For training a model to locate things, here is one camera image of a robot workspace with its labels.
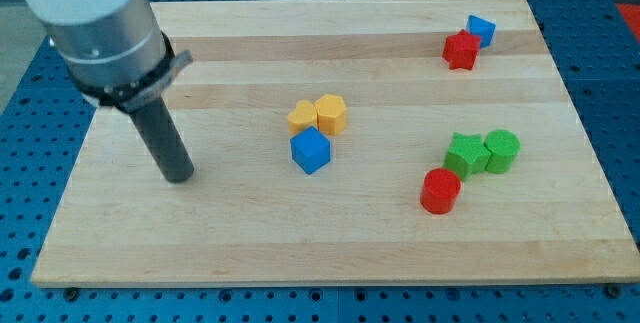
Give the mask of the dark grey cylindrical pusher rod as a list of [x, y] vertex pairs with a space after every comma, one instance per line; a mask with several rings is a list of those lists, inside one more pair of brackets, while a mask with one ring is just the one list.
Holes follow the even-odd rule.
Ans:
[[130, 118], [164, 179], [187, 181], [194, 165], [162, 98], [132, 112]]

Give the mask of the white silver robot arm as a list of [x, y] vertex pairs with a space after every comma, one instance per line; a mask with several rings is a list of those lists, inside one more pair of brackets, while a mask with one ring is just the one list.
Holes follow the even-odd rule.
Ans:
[[84, 97], [131, 118], [167, 181], [188, 180], [194, 165], [162, 94], [193, 58], [174, 51], [149, 0], [25, 1]]

